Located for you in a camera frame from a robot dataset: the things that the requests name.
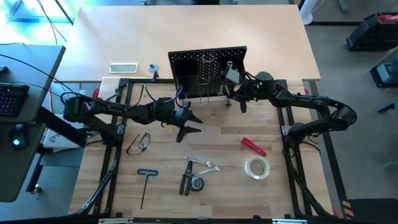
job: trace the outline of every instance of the wooden table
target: wooden table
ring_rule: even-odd
[[[81,7],[56,77],[100,82],[111,63],[137,62],[128,76],[150,76],[147,66],[157,63],[171,78],[167,52],[237,46],[248,47],[253,75],[320,79],[296,5]]]
[[[119,78],[103,78],[99,97],[111,96],[118,82]],[[155,98],[175,95],[173,84],[147,86]],[[301,80],[288,80],[288,86],[291,92],[303,93]],[[131,105],[137,101],[140,90],[141,85],[135,84]],[[225,97],[210,98],[210,104],[206,100],[199,104],[196,100],[192,100],[192,110],[204,123],[187,124],[200,128],[202,132],[188,134],[181,143],[175,142],[177,128],[169,133],[160,127],[159,122],[144,126],[128,120],[112,213],[123,212],[127,217],[154,218],[251,218],[253,214],[262,218],[282,218],[286,213],[292,214],[277,110],[265,100],[248,103],[246,114],[240,112],[239,103],[235,101],[231,101],[232,107],[226,108]],[[141,103],[147,102],[150,99],[144,94]],[[296,122],[310,121],[309,110],[293,108],[293,112]],[[99,117],[106,122],[111,121],[110,116]],[[137,134],[146,131],[151,136],[148,150],[138,156],[126,154],[126,148]],[[244,163],[256,154],[250,149],[241,148],[240,140],[243,137],[252,139],[267,151],[271,173],[265,180],[251,180],[244,173]],[[71,212],[77,211],[97,188],[104,151],[105,146],[101,144],[92,144],[85,149],[70,206]],[[331,212],[319,153],[307,145],[302,145],[301,152],[308,187],[324,208]],[[202,175],[204,189],[191,192],[188,197],[178,194],[182,174],[187,166],[185,156],[213,161],[222,167],[219,172]],[[159,171],[157,177],[149,178],[142,210],[140,204],[145,177],[137,175],[137,169],[140,168]],[[203,169],[206,167],[198,164],[193,168],[194,172]],[[102,208],[107,192],[105,190]],[[300,191],[298,196],[303,208]]]

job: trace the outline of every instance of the computer mouse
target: computer mouse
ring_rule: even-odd
[[[17,151],[24,150],[29,144],[26,125],[16,124],[8,133],[8,138],[10,140],[11,146],[15,150]]]

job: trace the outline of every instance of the roll of tape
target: roll of tape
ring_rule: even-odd
[[[251,170],[250,165],[254,161],[259,162],[263,166],[264,172],[261,175],[256,175]],[[271,166],[269,165],[269,162],[266,158],[264,158],[262,156],[252,156],[246,161],[246,163],[244,165],[244,171],[253,180],[263,180],[266,177],[268,177],[269,172],[271,171]]]

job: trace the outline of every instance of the hook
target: hook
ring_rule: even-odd
[[[202,62],[212,62],[214,61],[214,56],[212,54],[209,54],[211,56],[211,60],[205,60],[205,54],[203,53],[203,55],[201,56],[201,61]]]

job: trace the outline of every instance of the pegboard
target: pegboard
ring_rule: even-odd
[[[228,47],[169,52],[176,89],[183,86],[182,96],[187,94],[188,98],[219,96],[221,84],[227,85],[228,90],[232,91],[235,83],[225,79],[227,62],[233,63],[232,69],[239,72],[239,82],[242,82],[246,50],[246,47]],[[223,88],[222,95],[227,94]]]

